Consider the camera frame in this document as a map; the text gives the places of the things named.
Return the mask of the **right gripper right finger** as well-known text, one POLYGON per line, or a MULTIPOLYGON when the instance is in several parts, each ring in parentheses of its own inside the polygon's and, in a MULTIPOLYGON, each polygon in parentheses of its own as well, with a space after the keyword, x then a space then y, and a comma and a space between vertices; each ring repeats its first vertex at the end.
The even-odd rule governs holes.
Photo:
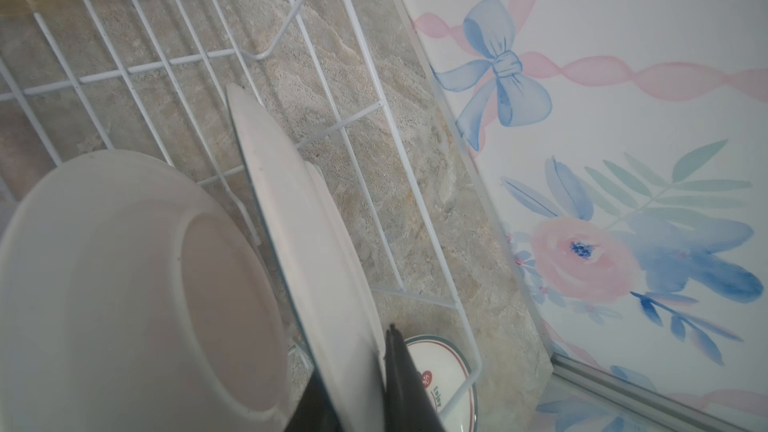
POLYGON ((394 324, 386 330, 385 345, 385 430, 443 432, 437 412, 422 385, 421 374, 402 333, 394 324))

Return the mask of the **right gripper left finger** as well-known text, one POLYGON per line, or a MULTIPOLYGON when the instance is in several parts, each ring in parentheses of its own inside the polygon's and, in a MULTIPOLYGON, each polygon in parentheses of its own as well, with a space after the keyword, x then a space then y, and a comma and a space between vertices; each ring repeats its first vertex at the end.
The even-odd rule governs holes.
POLYGON ((314 371, 284 431, 341 432, 342 430, 322 378, 318 371, 314 371))

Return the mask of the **white plate red characters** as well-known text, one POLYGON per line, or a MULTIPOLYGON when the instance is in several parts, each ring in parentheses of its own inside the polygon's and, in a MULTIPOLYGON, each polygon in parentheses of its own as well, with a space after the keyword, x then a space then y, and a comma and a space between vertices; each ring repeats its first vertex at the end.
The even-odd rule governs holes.
MULTIPOLYGON (((471 375, 466 357, 450 341, 434 335, 418 335, 405 340, 407 349, 421 375, 422 386, 437 413, 471 375)), ((446 431, 477 430, 476 387, 468 389, 443 422, 446 431)))

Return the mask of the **white plate green red rim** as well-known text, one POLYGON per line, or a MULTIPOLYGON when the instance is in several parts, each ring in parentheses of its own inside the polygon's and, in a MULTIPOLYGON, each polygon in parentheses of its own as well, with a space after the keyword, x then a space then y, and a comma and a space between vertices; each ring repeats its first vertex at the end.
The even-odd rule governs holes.
POLYGON ((287 342, 259 254, 178 170, 101 150, 1 240, 5 431, 281 431, 287 342))

